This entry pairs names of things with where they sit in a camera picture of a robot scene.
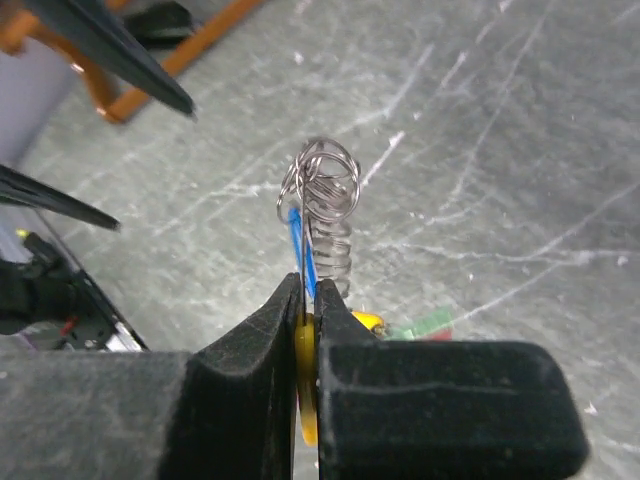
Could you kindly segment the large keyring yellow handle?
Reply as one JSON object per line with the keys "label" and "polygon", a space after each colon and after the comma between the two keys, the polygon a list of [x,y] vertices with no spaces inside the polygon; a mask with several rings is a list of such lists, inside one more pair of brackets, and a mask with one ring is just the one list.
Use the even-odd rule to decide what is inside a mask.
{"label": "large keyring yellow handle", "polygon": [[[326,136],[308,139],[291,161],[276,201],[281,223],[287,223],[292,203],[302,210],[309,227],[317,286],[327,280],[344,301],[350,293],[352,270],[352,228],[349,217],[361,196],[359,162],[338,141]],[[318,322],[307,305],[315,302],[307,294],[304,273],[298,270],[298,306],[294,312],[294,352],[297,405],[302,438],[306,445],[318,445],[316,400],[316,329]]]}

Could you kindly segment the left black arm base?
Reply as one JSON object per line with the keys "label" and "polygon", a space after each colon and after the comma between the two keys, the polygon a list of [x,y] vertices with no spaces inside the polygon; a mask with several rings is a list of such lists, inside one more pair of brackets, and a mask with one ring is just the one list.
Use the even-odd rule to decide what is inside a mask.
{"label": "left black arm base", "polygon": [[105,293],[59,245],[34,231],[2,234],[3,351],[145,351]]}

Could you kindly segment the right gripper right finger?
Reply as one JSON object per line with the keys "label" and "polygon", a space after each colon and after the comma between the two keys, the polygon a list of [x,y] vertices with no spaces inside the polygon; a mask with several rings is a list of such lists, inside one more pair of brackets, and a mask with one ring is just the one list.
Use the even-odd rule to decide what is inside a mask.
{"label": "right gripper right finger", "polygon": [[566,379],[522,341],[384,341],[316,288],[324,479],[567,479],[590,447]]}

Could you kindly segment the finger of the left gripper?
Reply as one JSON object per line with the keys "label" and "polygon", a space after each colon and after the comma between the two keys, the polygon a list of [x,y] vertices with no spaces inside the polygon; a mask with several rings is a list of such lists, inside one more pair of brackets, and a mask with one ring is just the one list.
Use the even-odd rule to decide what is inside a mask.
{"label": "finger of the left gripper", "polygon": [[44,209],[112,231],[121,226],[111,215],[4,165],[1,204]]}
{"label": "finger of the left gripper", "polygon": [[186,116],[191,96],[125,29],[102,1],[26,1],[40,23],[35,37],[78,65],[88,78],[104,68],[150,97]]}

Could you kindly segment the blue tag key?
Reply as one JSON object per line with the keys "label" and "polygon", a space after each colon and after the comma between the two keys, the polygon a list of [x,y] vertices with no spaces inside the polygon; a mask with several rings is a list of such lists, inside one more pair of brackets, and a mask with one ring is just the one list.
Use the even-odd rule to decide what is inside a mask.
{"label": "blue tag key", "polygon": [[297,203],[292,203],[289,206],[287,223],[298,270],[300,273],[304,273],[307,294],[311,300],[314,300],[318,276],[313,259],[311,235],[309,227],[303,223],[302,210]]}

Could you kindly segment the green key tag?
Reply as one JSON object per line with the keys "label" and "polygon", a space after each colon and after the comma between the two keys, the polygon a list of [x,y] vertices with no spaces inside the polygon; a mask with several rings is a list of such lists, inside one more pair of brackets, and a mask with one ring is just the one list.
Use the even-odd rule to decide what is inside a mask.
{"label": "green key tag", "polygon": [[436,310],[406,325],[393,325],[388,330],[391,340],[448,341],[453,337],[452,314],[446,309]]}

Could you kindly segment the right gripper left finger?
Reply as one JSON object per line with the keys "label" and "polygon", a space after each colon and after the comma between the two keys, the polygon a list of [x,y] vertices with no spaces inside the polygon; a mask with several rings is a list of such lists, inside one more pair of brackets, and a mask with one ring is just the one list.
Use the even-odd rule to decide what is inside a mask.
{"label": "right gripper left finger", "polygon": [[196,352],[1,357],[5,479],[288,479],[299,278]]}

